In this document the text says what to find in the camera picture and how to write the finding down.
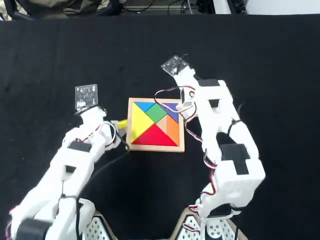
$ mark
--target robotic arm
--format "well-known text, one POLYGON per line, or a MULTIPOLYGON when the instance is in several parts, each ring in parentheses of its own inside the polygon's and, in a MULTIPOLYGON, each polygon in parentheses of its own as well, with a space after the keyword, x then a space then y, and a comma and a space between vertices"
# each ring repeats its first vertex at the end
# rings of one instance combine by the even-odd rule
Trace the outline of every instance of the robotic arm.
POLYGON ((45 240, 77 239, 94 215, 95 205, 79 199, 80 193, 93 173, 95 162, 105 151, 116 148, 120 139, 116 136, 117 127, 104 121, 106 111, 96 105, 98 95, 89 94, 93 102, 86 99, 88 92, 97 91, 97 86, 77 87, 76 93, 77 90, 83 92, 81 100, 78 99, 81 106, 76 106, 83 124, 66 133, 38 185, 10 211, 12 239, 29 239, 30 233, 45 236, 45 240))
MULTIPOLYGON (((200 79, 183 57, 174 56, 161 67, 180 88, 177 110, 185 122, 195 116, 199 119, 202 134, 195 138, 201 142, 204 163, 211 168, 210 183, 192 210, 202 222, 216 217, 213 210, 225 204, 230 207, 226 218, 239 214, 253 198, 265 172, 258 148, 240 120, 225 82, 200 79), (216 137, 220 132, 228 134, 234 144, 219 145, 216 137)), ((39 239, 45 236, 45 240, 75 240, 92 220, 95 205, 80 198, 81 192, 94 163, 121 140, 116 136, 116 124, 104 121, 106 111, 97 105, 96 85, 76 87, 75 95, 83 124, 66 133, 38 185, 10 211, 13 240, 27 239, 26 234, 39 239)))
POLYGON ((184 110, 181 114, 186 121, 197 114, 204 160, 208 159, 208 165, 212 166, 211 181, 196 200, 193 211, 205 220, 214 217, 212 210, 230 204, 228 217, 239 214, 253 198, 265 178, 265 171, 258 148, 238 116, 226 83, 200 79, 183 57, 174 56, 161 67, 174 78, 177 86, 183 86, 177 109, 184 110), (235 143, 219 146, 216 137, 220 132, 228 134, 235 143))

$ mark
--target wooden frame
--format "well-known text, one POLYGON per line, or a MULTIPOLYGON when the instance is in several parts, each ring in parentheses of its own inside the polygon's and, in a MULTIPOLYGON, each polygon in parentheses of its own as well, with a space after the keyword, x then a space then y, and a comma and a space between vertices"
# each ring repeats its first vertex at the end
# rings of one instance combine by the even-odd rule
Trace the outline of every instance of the wooden frame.
MULTIPOLYGON (((161 103, 180 103, 180 99, 157 99, 161 103)), ((131 144, 132 133, 132 107, 134 102, 155 103, 153 98, 138 98, 130 97, 128 102, 128 117, 127 117, 127 131, 126 143, 129 144, 131 150, 136 151, 156 151, 156 152, 184 152, 185 151, 185 135, 184 135, 184 118, 178 114, 179 121, 179 146, 160 146, 160 145, 137 145, 131 144)))

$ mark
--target yellow connector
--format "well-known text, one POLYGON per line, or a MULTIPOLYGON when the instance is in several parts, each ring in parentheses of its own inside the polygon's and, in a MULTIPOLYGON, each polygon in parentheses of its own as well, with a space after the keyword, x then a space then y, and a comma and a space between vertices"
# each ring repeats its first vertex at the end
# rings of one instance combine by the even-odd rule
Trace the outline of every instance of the yellow connector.
POLYGON ((118 129, 124 129, 128 126, 127 119, 118 121, 118 129))

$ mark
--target black fabric surface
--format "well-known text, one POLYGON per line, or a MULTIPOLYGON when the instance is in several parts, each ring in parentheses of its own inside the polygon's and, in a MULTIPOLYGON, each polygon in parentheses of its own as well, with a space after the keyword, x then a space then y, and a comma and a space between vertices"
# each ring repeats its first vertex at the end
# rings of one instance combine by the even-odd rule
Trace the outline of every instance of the black fabric surface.
MULTIPOLYGON (((190 54, 202 78, 226 81, 266 178, 239 216, 253 240, 316 239, 319 212, 320 15, 146 16, 0 24, 0 216, 36 185, 73 116, 74 87, 98 84, 113 120, 128 98, 175 86, 160 67, 190 54)), ((178 92, 163 97, 178 97, 178 92)), ((195 121, 194 128, 199 128, 195 121)), ((132 152, 85 192, 122 239, 168 238, 209 182, 200 144, 132 152)), ((107 163, 123 148, 106 153, 107 163)))

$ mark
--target red triangle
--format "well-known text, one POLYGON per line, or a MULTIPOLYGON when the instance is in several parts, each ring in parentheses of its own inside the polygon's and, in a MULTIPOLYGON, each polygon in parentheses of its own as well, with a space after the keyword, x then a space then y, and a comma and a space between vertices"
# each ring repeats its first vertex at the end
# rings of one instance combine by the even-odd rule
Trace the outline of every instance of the red triangle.
POLYGON ((177 144, 171 140, 156 124, 149 127, 132 144, 157 145, 157 146, 175 146, 177 144))

